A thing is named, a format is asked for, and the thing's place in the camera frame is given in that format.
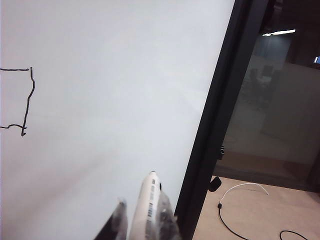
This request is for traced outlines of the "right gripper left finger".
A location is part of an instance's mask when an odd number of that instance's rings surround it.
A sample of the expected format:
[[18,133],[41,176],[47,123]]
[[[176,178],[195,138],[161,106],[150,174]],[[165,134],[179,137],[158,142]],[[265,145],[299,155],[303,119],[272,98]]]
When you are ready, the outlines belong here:
[[127,202],[119,199],[111,216],[94,238],[95,240],[126,240],[128,232]]

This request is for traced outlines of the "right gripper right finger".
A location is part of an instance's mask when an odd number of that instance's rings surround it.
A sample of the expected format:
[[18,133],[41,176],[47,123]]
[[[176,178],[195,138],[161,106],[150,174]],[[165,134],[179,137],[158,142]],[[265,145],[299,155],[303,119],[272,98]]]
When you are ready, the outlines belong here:
[[162,191],[159,195],[155,215],[156,240],[181,240],[180,230],[174,216],[169,197]]

